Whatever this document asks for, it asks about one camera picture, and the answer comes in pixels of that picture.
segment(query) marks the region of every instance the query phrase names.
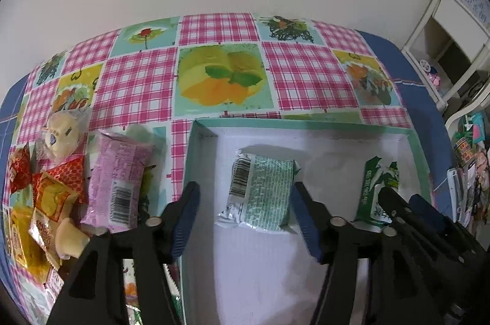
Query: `orange snack wrapper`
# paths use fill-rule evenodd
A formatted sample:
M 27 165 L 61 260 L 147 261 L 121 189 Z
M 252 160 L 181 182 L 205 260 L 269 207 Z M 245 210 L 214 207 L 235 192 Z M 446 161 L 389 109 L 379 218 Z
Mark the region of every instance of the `orange snack wrapper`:
M 14 259 L 26 268 L 39 283 L 46 282 L 51 266 L 42 249 L 29 235 L 33 210 L 28 206 L 16 205 L 12 209 L 10 238 Z
M 16 149 L 8 158 L 8 178 L 10 180 L 10 193 L 27 187 L 32 178 L 30 169 L 29 144 Z
M 55 249 L 55 234 L 60 222 L 69 217 L 78 196 L 78 192 L 50 174 L 41 173 L 29 234 L 56 270 L 61 266 L 61 259 Z
M 60 164 L 54 168 L 46 170 L 46 173 L 53 176 L 56 180 L 69 186 L 72 190 L 79 193 L 78 202 L 87 204 L 87 194 L 85 193 L 85 184 L 83 181 L 83 157 L 73 159 L 67 163 Z M 38 183 L 41 179 L 41 173 L 32 175 L 32 196 L 36 202 Z

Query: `pink snack package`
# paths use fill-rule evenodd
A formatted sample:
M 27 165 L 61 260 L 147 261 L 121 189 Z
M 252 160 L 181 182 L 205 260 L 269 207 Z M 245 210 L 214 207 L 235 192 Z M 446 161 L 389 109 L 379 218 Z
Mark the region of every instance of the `pink snack package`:
M 81 223 L 122 232 L 137 226 L 138 199 L 153 145 L 101 131 L 100 153 L 88 188 L 87 214 Z

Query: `blue cloth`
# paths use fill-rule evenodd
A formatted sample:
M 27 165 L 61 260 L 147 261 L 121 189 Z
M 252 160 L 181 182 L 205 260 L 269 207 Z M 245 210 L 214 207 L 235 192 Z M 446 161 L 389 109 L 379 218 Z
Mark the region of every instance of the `blue cloth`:
M 15 124 L 17 122 L 17 114 L 21 107 L 22 97 L 24 96 L 25 85 L 28 80 L 28 75 L 14 84 L 8 91 L 3 104 L 0 107 L 0 185 L 5 185 L 5 175 L 8 162 L 8 151 L 12 144 Z M 0 213 L 3 216 L 3 199 L 0 199 Z M 0 280 L 3 282 L 8 294 L 19 307 L 21 313 L 25 316 L 25 312 L 19 304 L 19 297 L 14 285 L 12 273 L 10 271 L 10 259 L 7 256 L 5 247 L 5 230 L 3 229 L 3 221 L 0 221 L 0 229 L 2 237 L 0 238 Z
M 456 166 L 456 158 L 443 117 L 417 72 L 396 46 L 379 36 L 361 31 L 359 33 L 395 81 L 429 165 L 435 189 L 435 205 L 442 214 L 452 218 L 447 170 Z

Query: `barcode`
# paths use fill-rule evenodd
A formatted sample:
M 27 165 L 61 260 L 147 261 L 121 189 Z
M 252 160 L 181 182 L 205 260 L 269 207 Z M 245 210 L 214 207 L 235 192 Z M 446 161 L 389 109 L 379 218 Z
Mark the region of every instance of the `barcode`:
M 110 220 L 119 224 L 129 225 L 129 209 L 133 192 L 129 188 L 113 184 L 111 197 Z
M 237 159 L 233 166 L 230 194 L 245 198 L 247 191 L 248 175 L 250 174 L 251 160 L 248 158 Z

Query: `box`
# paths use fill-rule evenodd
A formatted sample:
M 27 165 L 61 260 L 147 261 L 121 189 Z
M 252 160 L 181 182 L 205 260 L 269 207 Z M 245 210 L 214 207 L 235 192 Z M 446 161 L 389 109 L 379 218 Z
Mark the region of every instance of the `box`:
M 326 266 L 309 256 L 301 235 L 266 234 L 214 224 L 228 197 L 237 151 L 295 159 L 313 199 L 353 221 L 364 165 L 378 155 L 400 170 L 399 193 L 430 199 L 427 162 L 410 129 L 283 119 L 194 121 L 185 183 L 200 185 L 201 203 L 181 259 L 186 324 L 309 323 Z M 358 279 L 366 277 L 367 266 Z M 355 307 L 360 315 L 363 307 Z

